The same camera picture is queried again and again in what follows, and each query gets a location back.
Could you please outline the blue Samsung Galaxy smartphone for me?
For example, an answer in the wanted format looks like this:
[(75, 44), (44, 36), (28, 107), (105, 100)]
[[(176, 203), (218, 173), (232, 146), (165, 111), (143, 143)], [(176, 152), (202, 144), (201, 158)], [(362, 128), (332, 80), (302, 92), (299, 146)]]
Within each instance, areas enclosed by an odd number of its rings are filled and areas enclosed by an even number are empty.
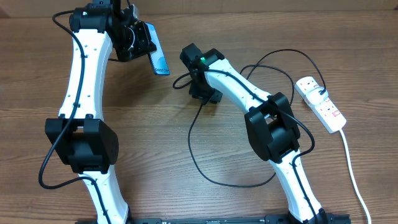
[(155, 75), (167, 76), (170, 75), (169, 67), (167, 65), (159, 37), (153, 24), (146, 22), (149, 29), (151, 41), (155, 44), (156, 49), (149, 53), (149, 59)]

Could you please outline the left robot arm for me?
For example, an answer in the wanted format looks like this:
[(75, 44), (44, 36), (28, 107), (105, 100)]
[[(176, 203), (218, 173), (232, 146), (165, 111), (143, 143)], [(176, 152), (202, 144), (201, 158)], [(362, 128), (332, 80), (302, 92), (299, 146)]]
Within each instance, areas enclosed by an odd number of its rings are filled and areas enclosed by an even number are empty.
[(117, 134), (104, 122), (103, 89), (111, 52), (117, 62), (148, 56), (156, 75), (170, 73), (153, 24), (118, 0), (93, 1), (68, 12), (73, 40), (68, 88), (56, 118), (45, 122), (49, 152), (70, 166), (92, 198), (97, 223), (132, 223), (116, 177)]

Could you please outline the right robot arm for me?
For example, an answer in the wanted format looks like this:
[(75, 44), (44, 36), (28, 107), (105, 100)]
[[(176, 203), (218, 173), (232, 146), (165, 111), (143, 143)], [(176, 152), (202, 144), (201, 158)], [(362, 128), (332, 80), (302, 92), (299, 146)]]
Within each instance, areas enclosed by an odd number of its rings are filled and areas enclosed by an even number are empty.
[(222, 96), (243, 113), (249, 143), (256, 155), (273, 167), (287, 197), (291, 223), (328, 223), (305, 175), (299, 150), (300, 131), (285, 95), (263, 91), (239, 74), (216, 49), (203, 53), (195, 44), (183, 48), (180, 59), (192, 78), (190, 94), (217, 103)]

